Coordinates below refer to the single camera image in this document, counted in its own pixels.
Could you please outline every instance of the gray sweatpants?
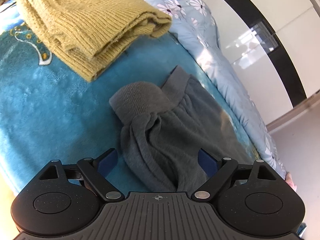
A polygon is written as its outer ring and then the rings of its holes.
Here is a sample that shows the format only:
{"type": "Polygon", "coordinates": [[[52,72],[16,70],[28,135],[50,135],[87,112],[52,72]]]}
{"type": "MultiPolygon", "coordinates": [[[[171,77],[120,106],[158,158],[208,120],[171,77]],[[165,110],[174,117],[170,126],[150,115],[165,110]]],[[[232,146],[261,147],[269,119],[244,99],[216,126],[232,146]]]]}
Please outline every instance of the gray sweatpants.
{"type": "Polygon", "coordinates": [[[197,161],[200,148],[216,159],[252,162],[228,115],[179,66],[162,88],[148,82],[129,84],[109,102],[124,124],[124,159],[151,191],[191,194],[206,182],[208,177],[197,161]]]}

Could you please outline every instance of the folded sweater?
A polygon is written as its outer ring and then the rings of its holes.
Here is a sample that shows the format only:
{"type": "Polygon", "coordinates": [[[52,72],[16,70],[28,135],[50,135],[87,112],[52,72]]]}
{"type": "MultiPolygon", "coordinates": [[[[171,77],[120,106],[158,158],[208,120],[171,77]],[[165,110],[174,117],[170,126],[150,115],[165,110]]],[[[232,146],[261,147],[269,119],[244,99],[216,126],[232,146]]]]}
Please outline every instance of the folded sweater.
{"type": "Polygon", "coordinates": [[[39,39],[87,81],[140,35],[166,33],[171,17],[143,0],[17,0],[39,39]]]}

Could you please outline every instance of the gray fabric cuff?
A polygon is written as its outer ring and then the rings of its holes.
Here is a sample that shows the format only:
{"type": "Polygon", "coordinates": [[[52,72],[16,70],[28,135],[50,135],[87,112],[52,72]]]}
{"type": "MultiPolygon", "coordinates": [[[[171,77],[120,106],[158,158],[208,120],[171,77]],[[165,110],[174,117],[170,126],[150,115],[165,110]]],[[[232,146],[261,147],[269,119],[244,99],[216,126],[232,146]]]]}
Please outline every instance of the gray fabric cuff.
{"type": "Polygon", "coordinates": [[[132,83],[119,89],[109,103],[121,122],[129,124],[139,114],[163,113],[176,107],[190,77],[177,66],[161,89],[149,82],[132,83]]]}

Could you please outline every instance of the teal blanket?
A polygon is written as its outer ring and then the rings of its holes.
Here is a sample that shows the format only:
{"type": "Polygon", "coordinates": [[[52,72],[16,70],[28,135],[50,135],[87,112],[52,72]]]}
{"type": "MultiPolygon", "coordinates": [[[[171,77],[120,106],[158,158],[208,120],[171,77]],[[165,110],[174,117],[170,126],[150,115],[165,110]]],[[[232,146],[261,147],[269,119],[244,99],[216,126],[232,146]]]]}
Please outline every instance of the teal blanket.
{"type": "Polygon", "coordinates": [[[122,124],[109,105],[136,81],[160,86],[180,65],[229,114],[238,140],[258,158],[242,125],[191,55],[170,34],[135,41],[96,81],[87,83],[42,44],[27,26],[0,36],[0,172],[17,194],[50,160],[75,163],[109,148],[119,152],[107,179],[125,195],[148,191],[120,151],[122,124]]]}

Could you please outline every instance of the bed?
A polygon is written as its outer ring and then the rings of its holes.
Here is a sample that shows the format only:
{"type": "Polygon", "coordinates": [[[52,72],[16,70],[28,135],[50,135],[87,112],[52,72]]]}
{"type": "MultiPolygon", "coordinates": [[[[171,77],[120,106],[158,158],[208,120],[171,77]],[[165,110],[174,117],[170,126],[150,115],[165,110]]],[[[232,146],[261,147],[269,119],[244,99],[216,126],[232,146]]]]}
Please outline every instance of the bed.
{"type": "MultiPolygon", "coordinates": [[[[146,1],[154,6],[161,3],[146,1]]],[[[25,24],[2,33],[0,172],[13,192],[19,193],[52,159],[75,163],[84,157],[96,158],[112,147],[118,150],[119,159],[107,179],[125,195],[129,191],[149,191],[124,162],[119,141],[122,124],[109,98],[122,86],[136,81],[160,86],[177,65],[193,74],[229,115],[252,161],[264,159],[284,178],[265,125],[221,54],[211,14],[209,19],[214,28],[207,28],[207,20],[198,20],[198,27],[208,29],[210,41],[197,38],[197,42],[201,46],[215,44],[212,51],[208,50],[214,61],[197,55],[203,48],[188,47],[189,36],[184,34],[195,36],[196,29],[181,34],[183,28],[179,28],[176,18],[171,33],[158,39],[140,37],[91,83],[53,55],[25,24]]]]}

